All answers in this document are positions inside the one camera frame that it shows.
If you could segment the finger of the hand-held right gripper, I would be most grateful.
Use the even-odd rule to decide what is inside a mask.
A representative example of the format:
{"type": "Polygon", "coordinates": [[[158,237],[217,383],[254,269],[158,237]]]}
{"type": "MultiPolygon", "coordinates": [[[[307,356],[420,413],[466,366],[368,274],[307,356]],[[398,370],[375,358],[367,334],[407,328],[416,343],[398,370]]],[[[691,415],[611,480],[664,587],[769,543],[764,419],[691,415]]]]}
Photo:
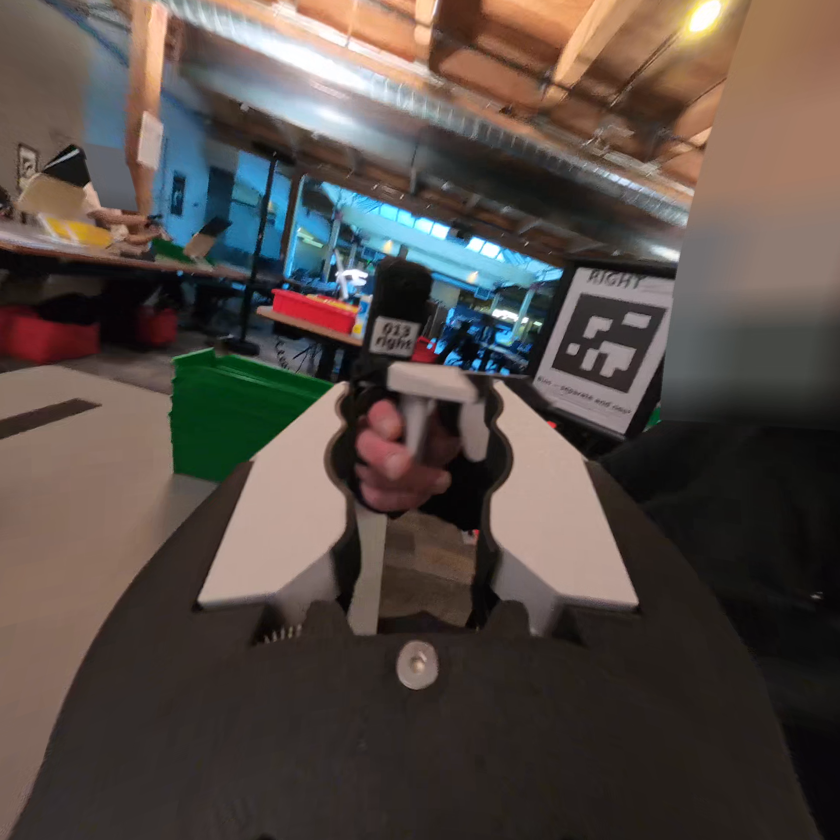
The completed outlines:
{"type": "Polygon", "coordinates": [[[437,415],[446,433],[456,438],[468,461],[487,457],[490,429],[487,405],[491,378],[446,366],[437,379],[437,415]]]}
{"type": "Polygon", "coordinates": [[[422,457],[428,419],[435,408],[432,386],[425,366],[392,363],[386,373],[386,386],[395,395],[403,420],[403,442],[412,457],[422,457]]]}

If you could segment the ceiling lamp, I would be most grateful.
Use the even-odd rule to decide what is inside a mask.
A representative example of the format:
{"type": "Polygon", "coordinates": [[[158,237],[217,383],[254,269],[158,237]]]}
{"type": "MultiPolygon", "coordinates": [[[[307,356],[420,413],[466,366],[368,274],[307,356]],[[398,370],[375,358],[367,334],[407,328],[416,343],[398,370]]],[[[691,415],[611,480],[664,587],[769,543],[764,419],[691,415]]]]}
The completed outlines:
{"type": "Polygon", "coordinates": [[[722,1],[698,1],[690,9],[681,34],[686,37],[698,36],[713,29],[725,9],[722,1]]]}

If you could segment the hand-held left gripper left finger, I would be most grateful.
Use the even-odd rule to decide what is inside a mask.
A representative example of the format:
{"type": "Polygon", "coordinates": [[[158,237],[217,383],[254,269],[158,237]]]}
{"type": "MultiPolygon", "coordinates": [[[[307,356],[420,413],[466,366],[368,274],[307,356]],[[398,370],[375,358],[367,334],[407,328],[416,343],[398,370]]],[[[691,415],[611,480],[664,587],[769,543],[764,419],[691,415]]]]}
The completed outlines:
{"type": "Polygon", "coordinates": [[[202,609],[268,605],[283,627],[302,624],[314,602],[350,610],[360,545],[333,463],[349,393],[333,385],[250,460],[197,596],[202,609]]]}

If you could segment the red plastic crate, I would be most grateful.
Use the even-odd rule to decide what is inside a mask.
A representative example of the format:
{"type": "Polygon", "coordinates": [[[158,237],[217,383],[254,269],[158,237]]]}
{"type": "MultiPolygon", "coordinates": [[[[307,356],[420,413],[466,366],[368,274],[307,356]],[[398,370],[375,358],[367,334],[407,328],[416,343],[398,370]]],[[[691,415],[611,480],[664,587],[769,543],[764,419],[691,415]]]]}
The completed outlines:
{"type": "Polygon", "coordinates": [[[1,355],[33,364],[85,358],[100,351],[99,326],[54,322],[34,310],[1,307],[1,355]]]}
{"type": "Polygon", "coordinates": [[[137,311],[135,321],[135,338],[145,347],[168,347],[177,337],[178,315],[172,308],[142,306],[137,311]]]}

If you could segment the red plastic tray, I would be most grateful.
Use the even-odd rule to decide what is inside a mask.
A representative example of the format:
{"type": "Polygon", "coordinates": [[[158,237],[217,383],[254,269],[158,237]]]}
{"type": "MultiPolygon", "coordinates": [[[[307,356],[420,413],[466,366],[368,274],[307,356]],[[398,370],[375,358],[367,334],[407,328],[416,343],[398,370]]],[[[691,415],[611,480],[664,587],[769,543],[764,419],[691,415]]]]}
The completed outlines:
{"type": "Polygon", "coordinates": [[[352,333],[358,307],[335,298],[291,290],[272,291],[272,310],[338,333],[352,333]]]}

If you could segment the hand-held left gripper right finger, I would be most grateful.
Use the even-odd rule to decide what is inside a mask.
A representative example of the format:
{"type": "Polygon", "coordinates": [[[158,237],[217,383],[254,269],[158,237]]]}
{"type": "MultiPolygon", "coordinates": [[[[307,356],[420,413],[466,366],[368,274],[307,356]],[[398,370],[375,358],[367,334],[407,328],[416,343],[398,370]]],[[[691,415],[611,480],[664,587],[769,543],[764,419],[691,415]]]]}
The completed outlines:
{"type": "Polygon", "coordinates": [[[493,480],[478,534],[478,623],[520,604],[550,637],[564,610],[635,613],[639,599],[585,458],[505,382],[488,395],[493,480]]]}

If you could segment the green plastic bin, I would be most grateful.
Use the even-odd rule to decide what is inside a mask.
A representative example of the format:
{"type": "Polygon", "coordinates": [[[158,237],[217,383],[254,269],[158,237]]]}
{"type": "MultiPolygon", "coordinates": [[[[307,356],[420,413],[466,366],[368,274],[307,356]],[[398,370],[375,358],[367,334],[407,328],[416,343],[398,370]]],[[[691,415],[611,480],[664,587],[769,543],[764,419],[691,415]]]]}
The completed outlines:
{"type": "Polygon", "coordinates": [[[174,357],[173,471],[221,482],[305,413],[332,384],[212,349],[174,357]]]}

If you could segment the person's right hand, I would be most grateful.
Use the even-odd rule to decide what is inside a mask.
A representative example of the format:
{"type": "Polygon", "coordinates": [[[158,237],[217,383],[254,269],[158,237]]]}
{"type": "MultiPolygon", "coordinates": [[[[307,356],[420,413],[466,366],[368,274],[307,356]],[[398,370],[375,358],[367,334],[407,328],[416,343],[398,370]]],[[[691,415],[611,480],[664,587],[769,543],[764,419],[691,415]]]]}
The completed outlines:
{"type": "Polygon", "coordinates": [[[420,508],[451,483],[448,465],[459,455],[460,441],[437,414],[428,422],[422,455],[414,457],[403,437],[403,415],[390,399],[374,403],[360,421],[355,475],[360,498],[373,511],[391,514],[420,508]]]}

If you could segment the silver ventilation duct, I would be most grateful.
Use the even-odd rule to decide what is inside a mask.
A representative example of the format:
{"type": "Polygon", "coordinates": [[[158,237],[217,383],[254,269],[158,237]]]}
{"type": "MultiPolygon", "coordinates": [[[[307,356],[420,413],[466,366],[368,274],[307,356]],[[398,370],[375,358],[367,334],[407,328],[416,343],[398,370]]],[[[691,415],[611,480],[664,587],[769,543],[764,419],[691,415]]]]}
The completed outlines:
{"type": "Polygon", "coordinates": [[[687,226],[690,200],[683,192],[676,197],[669,196],[664,185],[651,185],[648,176],[620,165],[613,157],[593,156],[573,143],[530,138],[502,125],[497,113],[453,103],[436,91],[426,92],[380,71],[354,65],[348,59],[332,56],[325,48],[307,45],[297,35],[285,34],[274,25],[224,5],[194,1],[163,2],[163,5],[188,25],[301,70],[319,81],[335,82],[342,91],[360,95],[463,140],[511,154],[554,175],[568,177],[670,226],[687,226]]]}

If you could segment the black tape strip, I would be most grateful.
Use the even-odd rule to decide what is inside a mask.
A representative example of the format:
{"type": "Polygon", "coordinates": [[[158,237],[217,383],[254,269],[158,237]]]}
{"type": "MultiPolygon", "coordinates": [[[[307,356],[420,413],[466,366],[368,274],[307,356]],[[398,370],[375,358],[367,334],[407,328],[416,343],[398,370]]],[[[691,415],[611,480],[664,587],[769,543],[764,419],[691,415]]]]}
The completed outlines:
{"type": "Polygon", "coordinates": [[[1,419],[0,438],[5,440],[100,407],[98,402],[73,398],[8,416],[1,419]]]}

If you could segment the framed marker sign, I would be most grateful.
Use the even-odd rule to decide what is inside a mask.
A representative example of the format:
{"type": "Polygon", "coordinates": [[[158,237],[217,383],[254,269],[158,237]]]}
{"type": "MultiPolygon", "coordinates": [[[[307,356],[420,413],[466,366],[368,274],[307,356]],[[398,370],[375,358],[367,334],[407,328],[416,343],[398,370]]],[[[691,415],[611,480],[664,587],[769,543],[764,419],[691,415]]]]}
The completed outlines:
{"type": "Polygon", "coordinates": [[[676,267],[568,260],[529,356],[554,411],[617,441],[640,434],[661,392],[676,267]]]}

